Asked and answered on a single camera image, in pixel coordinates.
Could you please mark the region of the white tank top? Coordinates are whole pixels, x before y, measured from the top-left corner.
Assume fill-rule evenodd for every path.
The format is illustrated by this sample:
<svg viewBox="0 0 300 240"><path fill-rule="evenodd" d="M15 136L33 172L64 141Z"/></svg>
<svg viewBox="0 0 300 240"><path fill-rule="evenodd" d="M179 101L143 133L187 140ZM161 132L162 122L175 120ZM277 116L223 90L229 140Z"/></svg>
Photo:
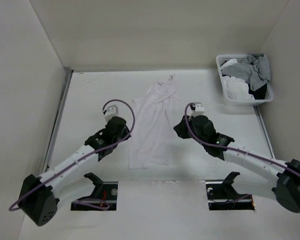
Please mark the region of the white tank top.
<svg viewBox="0 0 300 240"><path fill-rule="evenodd" d="M128 168L148 169L151 164L167 166L172 159L173 110L178 101L178 82L173 75L154 83L134 99L135 125L128 147Z"/></svg>

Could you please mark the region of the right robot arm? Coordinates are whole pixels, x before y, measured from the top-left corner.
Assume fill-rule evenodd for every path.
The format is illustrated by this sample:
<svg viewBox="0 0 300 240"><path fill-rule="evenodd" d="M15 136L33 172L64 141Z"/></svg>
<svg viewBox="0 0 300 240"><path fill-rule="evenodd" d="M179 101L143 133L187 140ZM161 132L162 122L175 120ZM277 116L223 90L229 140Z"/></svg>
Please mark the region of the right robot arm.
<svg viewBox="0 0 300 240"><path fill-rule="evenodd" d="M227 135L215 130L205 115L185 116L174 126L181 139L194 139L212 157L239 165L267 180L267 184L248 184L246 193L256 194L277 201L286 210L300 213L300 161L283 161L267 158L241 146Z"/></svg>

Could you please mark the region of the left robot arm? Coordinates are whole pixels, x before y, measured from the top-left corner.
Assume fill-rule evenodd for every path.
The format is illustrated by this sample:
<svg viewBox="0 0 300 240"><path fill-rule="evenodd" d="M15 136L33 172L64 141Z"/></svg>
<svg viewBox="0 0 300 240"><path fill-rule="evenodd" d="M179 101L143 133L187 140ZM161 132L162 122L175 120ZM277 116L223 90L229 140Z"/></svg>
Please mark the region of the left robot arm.
<svg viewBox="0 0 300 240"><path fill-rule="evenodd" d="M98 199L103 181L93 173L93 168L129 137L125 119L108 118L103 129L91 135L59 165L39 176L28 175L23 180L17 207L41 227L55 216L63 203L79 204L85 197Z"/></svg>

